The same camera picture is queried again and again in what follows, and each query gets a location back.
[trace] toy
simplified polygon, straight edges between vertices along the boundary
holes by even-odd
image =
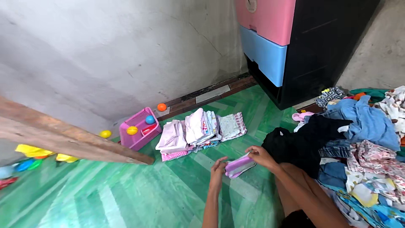
[[[155,118],[152,115],[149,115],[146,117],[145,122],[147,124],[154,124],[155,123]]]
[[[40,160],[40,159],[45,159],[45,158],[47,158],[48,156],[36,156],[36,157],[34,157],[35,159],[37,159],[37,160]]]
[[[133,136],[138,132],[138,128],[136,126],[131,126],[127,129],[127,134]]]
[[[0,167],[0,179],[6,179],[13,175],[14,166]]]
[[[145,136],[145,135],[148,134],[151,130],[153,130],[153,128],[155,128],[155,127],[156,127],[156,124],[151,125],[151,126],[149,126],[149,127],[147,127],[147,128],[142,129],[142,131],[141,131],[142,135]]]
[[[163,111],[166,111],[166,109],[167,109],[167,106],[165,104],[163,104],[163,103],[158,104],[159,111],[163,112]]]
[[[0,180],[0,190],[3,188],[7,187],[9,184],[14,183],[15,181],[18,180],[18,177],[6,179],[6,180]]]
[[[58,154],[58,155],[56,156],[56,160],[57,160],[57,161],[65,161],[65,162],[67,162],[67,163],[71,163],[71,162],[77,161],[78,158],[77,158],[77,157],[72,157],[72,156],[69,156],[69,155],[64,155],[64,154]]]
[[[25,171],[32,165],[32,163],[34,163],[34,161],[35,161],[34,159],[29,159],[29,160],[23,161],[19,165],[17,165],[17,167],[15,167],[15,170],[17,172]]]
[[[102,132],[100,132],[100,136],[101,137],[103,137],[103,138],[108,138],[108,137],[110,137],[111,136],[111,131],[109,131],[109,130],[105,130],[105,131],[102,131]]]
[[[42,159],[40,160],[35,160],[29,167],[27,170],[33,170],[36,169],[38,166],[40,166],[42,164]]]
[[[15,149],[17,152],[25,154],[27,157],[48,156],[54,154],[52,151],[47,151],[38,147],[19,144]]]

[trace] pink basket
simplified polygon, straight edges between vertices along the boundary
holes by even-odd
[[[147,124],[145,122],[146,117],[149,115],[153,116],[157,125],[148,134],[143,136],[141,133],[141,130],[150,126],[150,124]],[[126,130],[130,126],[136,126],[138,128],[138,132],[136,134],[134,134],[133,136],[128,135],[126,133]],[[140,150],[144,145],[146,145],[148,142],[150,142],[153,138],[155,138],[161,132],[162,132],[162,128],[160,127],[158,120],[156,119],[155,115],[153,114],[153,111],[149,107],[146,107],[142,111],[136,113],[134,116],[132,116],[128,120],[124,121],[124,123],[122,123],[119,126],[119,135],[121,138],[121,145],[123,145],[124,147],[128,147],[129,149],[132,149],[135,151]]]

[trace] blue toy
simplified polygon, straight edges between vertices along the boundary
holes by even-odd
[[[147,124],[154,124],[155,123],[155,118],[152,115],[149,115],[146,117],[145,122]]]
[[[22,171],[28,169],[32,165],[32,163],[34,163],[34,161],[35,161],[35,159],[29,159],[24,162],[21,162],[17,167],[15,167],[15,170],[17,172],[22,172]]]

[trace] wooden plank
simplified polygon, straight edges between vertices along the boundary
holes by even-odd
[[[95,161],[152,164],[154,158],[0,96],[0,137]]]

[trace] blue ball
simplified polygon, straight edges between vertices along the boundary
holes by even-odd
[[[153,116],[147,116],[145,119],[145,122],[147,124],[154,124],[155,123],[155,118],[153,118]]]

